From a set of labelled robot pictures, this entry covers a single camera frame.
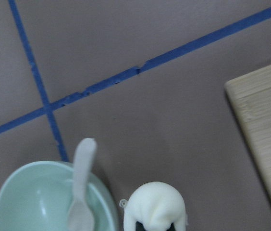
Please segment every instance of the white plastic object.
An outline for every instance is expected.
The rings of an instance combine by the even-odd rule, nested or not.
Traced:
[[[86,203],[86,185],[97,145],[94,139],[82,140],[75,151],[73,202],[68,212],[69,231],[93,231],[94,216]]]
[[[147,231],[166,231],[174,224],[176,231],[185,231],[187,216],[180,193],[163,182],[150,182],[140,186],[130,196],[122,199],[124,231],[135,231],[140,222]]]

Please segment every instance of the spoon handle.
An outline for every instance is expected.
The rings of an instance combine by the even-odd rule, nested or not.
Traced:
[[[97,144],[94,139],[83,139],[74,154],[73,195],[81,201],[85,200],[86,185],[95,158]]]

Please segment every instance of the white figurine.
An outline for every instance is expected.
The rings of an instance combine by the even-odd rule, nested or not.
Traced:
[[[134,191],[129,201],[122,199],[120,206],[124,208],[124,231],[185,231],[184,200],[169,184],[146,183]]]

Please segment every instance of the gray floor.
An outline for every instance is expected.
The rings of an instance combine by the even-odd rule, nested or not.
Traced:
[[[50,102],[271,7],[262,1],[17,1]],[[271,208],[224,92],[271,64],[271,19],[55,111],[72,160],[99,143],[93,172],[115,202],[164,181],[189,231],[271,231]],[[9,5],[0,1],[0,125],[42,107]],[[18,167],[60,160],[46,116],[0,134],[0,187]],[[119,209],[121,223],[123,212]]]

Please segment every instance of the bowl rim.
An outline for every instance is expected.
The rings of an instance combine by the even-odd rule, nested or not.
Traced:
[[[48,160],[43,160],[43,161],[35,161],[32,163],[28,163],[26,165],[23,165],[16,169],[3,183],[3,185],[0,188],[0,203],[1,203],[1,198],[4,194],[5,188],[7,185],[14,179],[16,175],[18,175],[20,172],[23,170],[33,167],[36,165],[53,165],[53,166],[58,166],[62,167],[65,170],[68,170],[70,172],[73,172],[73,164],[69,162],[64,162],[64,161],[48,161]],[[117,209],[115,207],[115,203],[113,201],[113,198],[108,190],[108,188],[104,185],[104,183],[93,173],[90,173],[89,177],[89,182],[88,182],[88,187],[91,188],[91,190],[94,192],[96,197],[99,199],[100,203],[103,205],[103,208],[105,210],[105,214],[108,218],[109,226],[111,231],[117,231],[118,230],[118,213]]]

